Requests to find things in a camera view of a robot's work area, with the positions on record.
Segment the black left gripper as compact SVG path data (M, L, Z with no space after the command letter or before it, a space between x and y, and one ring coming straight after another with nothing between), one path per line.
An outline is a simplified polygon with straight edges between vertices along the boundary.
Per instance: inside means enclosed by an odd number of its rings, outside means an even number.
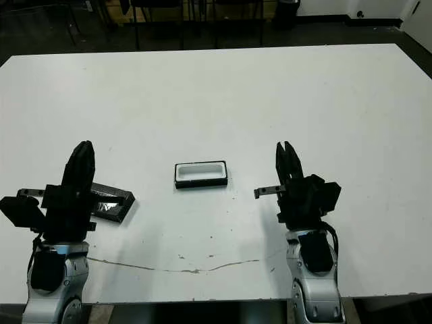
M91 189L95 176L95 151L92 142L82 141L68 159L63 185L46 185L45 189L22 188L20 199L23 226L45 235L52 242L81 242L87 232L96 229L90 216L98 204Z

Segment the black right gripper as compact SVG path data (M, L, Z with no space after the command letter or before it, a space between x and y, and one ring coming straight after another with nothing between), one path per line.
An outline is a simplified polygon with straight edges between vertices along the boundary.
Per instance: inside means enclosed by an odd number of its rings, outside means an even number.
M312 230L319 227L322 212L315 202L315 194L323 185L317 175L304 178L300 159L294 147L288 142L278 142L275 166L281 185L254 189L254 197L276 194L280 212L279 223L284 223L293 232Z

